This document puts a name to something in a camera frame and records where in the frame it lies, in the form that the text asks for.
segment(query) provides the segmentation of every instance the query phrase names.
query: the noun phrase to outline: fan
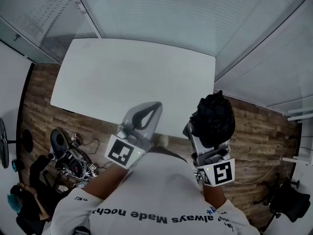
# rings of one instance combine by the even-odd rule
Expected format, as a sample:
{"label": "fan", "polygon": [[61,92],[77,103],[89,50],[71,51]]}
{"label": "fan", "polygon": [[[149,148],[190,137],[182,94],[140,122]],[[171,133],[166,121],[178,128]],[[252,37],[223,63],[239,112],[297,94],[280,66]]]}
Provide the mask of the fan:
{"label": "fan", "polygon": [[16,143],[16,141],[9,141],[7,139],[4,122],[0,118],[0,159],[4,169],[9,167],[9,143]]}

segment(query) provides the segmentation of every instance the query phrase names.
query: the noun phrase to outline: person in black clothes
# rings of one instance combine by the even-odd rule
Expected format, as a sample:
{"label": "person in black clothes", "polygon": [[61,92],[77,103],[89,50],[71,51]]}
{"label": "person in black clothes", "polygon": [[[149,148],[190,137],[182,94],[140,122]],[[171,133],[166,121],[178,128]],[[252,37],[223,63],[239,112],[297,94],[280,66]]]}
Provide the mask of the person in black clothes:
{"label": "person in black clothes", "polygon": [[53,215],[58,202],[68,194],[58,194],[40,180],[40,172],[52,159],[52,153],[48,156],[40,155],[30,167],[30,186],[18,183],[11,188],[8,202],[19,216],[28,220],[48,219]]}

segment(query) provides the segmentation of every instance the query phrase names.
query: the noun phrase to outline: black crumpled object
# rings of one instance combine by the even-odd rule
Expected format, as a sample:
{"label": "black crumpled object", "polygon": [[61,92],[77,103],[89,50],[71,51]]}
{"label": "black crumpled object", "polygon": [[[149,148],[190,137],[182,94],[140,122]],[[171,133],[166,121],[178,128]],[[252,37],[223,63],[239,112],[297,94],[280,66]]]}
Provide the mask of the black crumpled object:
{"label": "black crumpled object", "polygon": [[189,121],[194,126],[192,135],[199,137],[206,148],[229,140],[235,131],[235,117],[222,91],[201,98]]}

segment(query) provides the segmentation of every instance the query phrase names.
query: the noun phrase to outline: blue cap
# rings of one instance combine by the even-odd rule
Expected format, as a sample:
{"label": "blue cap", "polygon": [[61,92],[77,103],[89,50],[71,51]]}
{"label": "blue cap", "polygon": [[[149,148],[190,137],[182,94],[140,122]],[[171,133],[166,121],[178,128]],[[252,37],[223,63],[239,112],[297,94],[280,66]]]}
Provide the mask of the blue cap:
{"label": "blue cap", "polygon": [[10,205],[10,207],[17,213],[20,213],[21,208],[22,208],[22,203],[19,197],[10,194],[7,196],[8,198],[8,203]]}

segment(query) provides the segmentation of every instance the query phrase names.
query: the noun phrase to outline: wooden floor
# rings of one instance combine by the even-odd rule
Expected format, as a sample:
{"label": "wooden floor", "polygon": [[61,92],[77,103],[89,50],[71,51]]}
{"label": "wooden floor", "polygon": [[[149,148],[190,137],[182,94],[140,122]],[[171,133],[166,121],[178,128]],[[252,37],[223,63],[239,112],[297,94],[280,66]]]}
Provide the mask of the wooden floor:
{"label": "wooden floor", "polygon": [[[22,110],[21,132],[25,129],[30,130],[34,149],[32,153],[26,153],[23,148],[18,151],[25,164],[25,169],[22,171],[22,180],[25,183],[28,183],[30,165],[39,155],[49,153],[50,133],[54,128],[63,129],[68,138],[77,133],[84,143],[88,143],[93,138],[99,139],[100,147],[97,153],[89,155],[92,162],[99,166],[103,166],[107,161],[103,154],[110,135],[117,129],[116,124],[70,113],[50,105],[59,68],[59,65],[36,65],[27,87]],[[236,159],[236,181],[254,182],[265,176],[273,167],[264,180],[273,183],[275,173],[280,172],[281,181],[284,181],[287,174],[291,172],[292,164],[283,164],[280,159],[295,153],[296,140],[288,141],[286,144],[286,138],[289,135],[297,135],[297,125],[287,122],[285,117],[275,112],[235,99],[229,100],[236,119],[236,130],[230,142],[231,156]],[[96,147],[95,141],[81,149],[92,153]],[[168,149],[192,163],[190,159],[192,149],[188,140],[170,137]],[[51,162],[47,169],[56,177],[54,162]],[[224,186],[227,198],[241,209],[248,219],[252,219],[252,224],[257,228],[266,225],[271,217],[267,206],[253,205],[254,200],[262,198],[267,193],[261,182],[262,180],[248,185],[230,183]]]}

